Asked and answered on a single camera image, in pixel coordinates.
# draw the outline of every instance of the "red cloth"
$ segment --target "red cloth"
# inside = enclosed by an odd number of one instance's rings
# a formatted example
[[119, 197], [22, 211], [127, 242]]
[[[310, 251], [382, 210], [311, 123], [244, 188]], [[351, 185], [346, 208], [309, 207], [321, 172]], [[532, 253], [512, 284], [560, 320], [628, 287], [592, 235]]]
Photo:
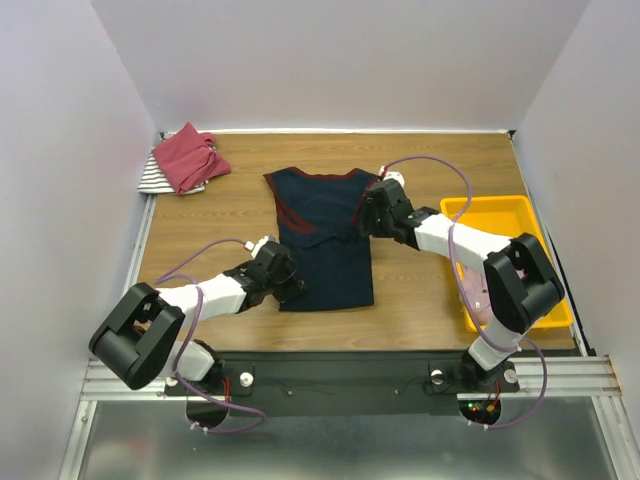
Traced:
[[177, 194], [205, 180], [231, 173], [231, 165], [213, 150], [215, 135], [198, 133], [188, 123], [173, 137], [154, 148], [153, 156]]

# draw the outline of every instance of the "yellow plastic bin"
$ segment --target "yellow plastic bin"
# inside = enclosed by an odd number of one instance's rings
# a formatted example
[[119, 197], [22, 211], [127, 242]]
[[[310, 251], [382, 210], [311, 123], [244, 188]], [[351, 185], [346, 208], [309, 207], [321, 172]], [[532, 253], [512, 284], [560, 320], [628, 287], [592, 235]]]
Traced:
[[[443, 198], [440, 201], [440, 210], [449, 218], [460, 211], [466, 203], [466, 198]], [[497, 235], [517, 237], [521, 233], [535, 235], [547, 255], [549, 250], [536, 221], [533, 208], [529, 199], [523, 195], [505, 195], [495, 197], [474, 197], [469, 210], [458, 220], [469, 227], [477, 228]], [[458, 265], [458, 271], [462, 275], [462, 270]], [[471, 321], [466, 307], [462, 307], [464, 312], [464, 323], [467, 330], [475, 332], [476, 328]], [[549, 315], [538, 320], [533, 328], [562, 328], [571, 325], [572, 318], [569, 311], [569, 303], [565, 298], [555, 306]]]

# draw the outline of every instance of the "folded clothing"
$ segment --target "folded clothing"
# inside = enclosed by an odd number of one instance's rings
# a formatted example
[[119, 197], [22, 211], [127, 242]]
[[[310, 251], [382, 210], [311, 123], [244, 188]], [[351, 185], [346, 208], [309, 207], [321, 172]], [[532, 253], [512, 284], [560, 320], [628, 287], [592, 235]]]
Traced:
[[231, 166], [214, 148], [215, 135], [198, 133], [191, 123], [152, 150], [153, 156], [177, 194], [219, 175]]
[[[189, 193], [203, 192], [204, 185], [204, 183], [196, 185], [184, 194], [186, 195]], [[173, 187], [171, 187], [171, 185], [169, 184], [167, 177], [164, 176], [164, 173], [162, 173], [162, 170], [160, 170], [160, 167], [158, 167], [158, 163], [156, 162], [156, 158], [153, 156], [153, 153], [150, 153], [149, 158], [147, 159], [147, 164], [144, 167], [144, 172], [142, 172], [142, 178], [140, 179], [140, 183], [138, 184], [138, 191], [140, 193], [147, 193], [149, 195], [176, 193]]]
[[359, 230], [358, 213], [364, 190], [376, 178], [360, 169], [308, 175], [296, 167], [265, 175], [275, 199], [280, 243], [291, 251], [296, 276], [309, 287], [280, 304], [281, 311], [373, 304], [369, 237]]

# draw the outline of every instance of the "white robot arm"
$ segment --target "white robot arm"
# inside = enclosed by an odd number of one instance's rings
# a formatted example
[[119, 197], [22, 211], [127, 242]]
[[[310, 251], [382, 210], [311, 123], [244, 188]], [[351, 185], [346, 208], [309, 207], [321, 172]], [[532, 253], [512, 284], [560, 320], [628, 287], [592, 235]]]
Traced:
[[[397, 172], [387, 172], [369, 187], [361, 213], [363, 231], [449, 258], [452, 221], [428, 207], [414, 209], [403, 186]], [[534, 323], [564, 298], [564, 288], [532, 235], [509, 238], [458, 224], [453, 251], [456, 262], [486, 277], [494, 317], [463, 362], [477, 377], [487, 378], [516, 351]]]
[[[273, 295], [285, 302], [306, 290], [295, 276], [289, 250], [264, 237], [253, 257], [232, 270], [195, 285], [154, 289], [146, 283], [131, 287], [94, 333], [89, 349], [129, 388], [137, 390], [158, 375], [169, 376], [182, 342], [180, 329], [194, 321], [198, 288], [203, 293], [200, 319], [240, 313]], [[180, 357], [178, 372], [200, 381], [215, 364], [214, 352], [191, 341]]]

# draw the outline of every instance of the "dark blue t-shirt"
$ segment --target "dark blue t-shirt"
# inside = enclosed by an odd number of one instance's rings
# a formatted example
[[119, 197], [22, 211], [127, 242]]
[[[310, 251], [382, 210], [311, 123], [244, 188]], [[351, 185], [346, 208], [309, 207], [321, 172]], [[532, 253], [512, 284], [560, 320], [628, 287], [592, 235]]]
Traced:
[[297, 167], [266, 174], [278, 214], [280, 243], [291, 250], [296, 275], [309, 291], [282, 311], [319, 311], [373, 304], [369, 237], [358, 227], [364, 190], [376, 180], [353, 169], [346, 175], [309, 175]]

